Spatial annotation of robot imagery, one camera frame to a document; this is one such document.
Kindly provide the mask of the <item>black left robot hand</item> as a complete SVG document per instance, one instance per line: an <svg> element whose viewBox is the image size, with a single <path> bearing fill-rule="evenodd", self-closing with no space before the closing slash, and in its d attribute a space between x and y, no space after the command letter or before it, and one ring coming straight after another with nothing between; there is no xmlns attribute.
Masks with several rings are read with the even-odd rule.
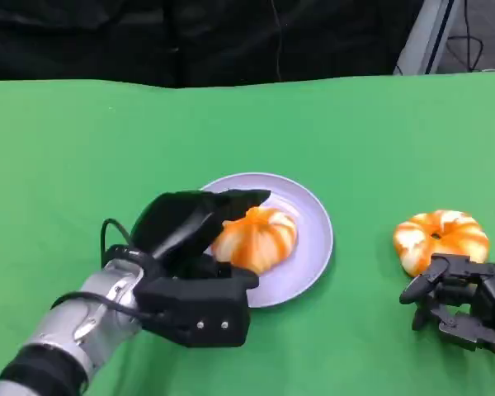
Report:
<svg viewBox="0 0 495 396"><path fill-rule="evenodd" d="M136 220L132 244L155 261L156 275L179 276L217 239L225 221L241 219L270 195L260 189L161 194Z"/></svg>

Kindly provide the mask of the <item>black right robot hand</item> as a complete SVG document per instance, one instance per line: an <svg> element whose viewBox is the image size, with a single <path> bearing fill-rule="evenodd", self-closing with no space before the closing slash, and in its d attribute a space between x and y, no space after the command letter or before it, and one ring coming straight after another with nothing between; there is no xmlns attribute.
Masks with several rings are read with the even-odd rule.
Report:
<svg viewBox="0 0 495 396"><path fill-rule="evenodd" d="M435 253L429 267L403 290L399 302L417 306L414 331L432 324L446 342L495 354L495 263Z"/></svg>

